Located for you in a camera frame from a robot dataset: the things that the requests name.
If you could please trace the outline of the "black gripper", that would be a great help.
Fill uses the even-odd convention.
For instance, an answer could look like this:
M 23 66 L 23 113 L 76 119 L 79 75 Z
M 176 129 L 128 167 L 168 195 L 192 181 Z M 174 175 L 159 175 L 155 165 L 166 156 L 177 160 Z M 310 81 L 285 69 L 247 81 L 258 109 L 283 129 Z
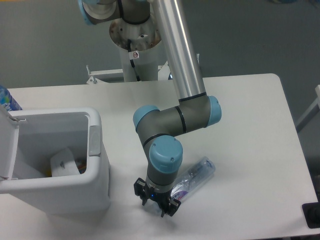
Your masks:
M 134 194 L 142 200 L 145 206 L 148 200 L 155 202 L 161 209 L 161 217 L 169 215 L 172 217 L 179 209 L 181 202 L 171 198 L 172 187 L 155 186 L 146 183 L 142 178 L 138 178 L 133 184 Z

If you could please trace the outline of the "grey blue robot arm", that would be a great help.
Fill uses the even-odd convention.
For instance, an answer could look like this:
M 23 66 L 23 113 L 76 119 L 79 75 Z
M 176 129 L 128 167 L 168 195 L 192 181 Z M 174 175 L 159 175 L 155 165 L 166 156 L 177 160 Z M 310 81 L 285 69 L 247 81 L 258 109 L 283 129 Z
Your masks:
M 208 95 L 190 39 L 180 0 L 80 0 L 79 11 L 88 25 L 110 24 L 109 36 L 120 50 L 127 82 L 156 80 L 156 55 L 164 47 L 176 105 L 139 107 L 133 124 L 147 159 L 145 179 L 134 193 L 142 203 L 153 201 L 161 215 L 173 216 L 181 202 L 172 196 L 183 161 L 178 136 L 218 123 L 222 110 Z

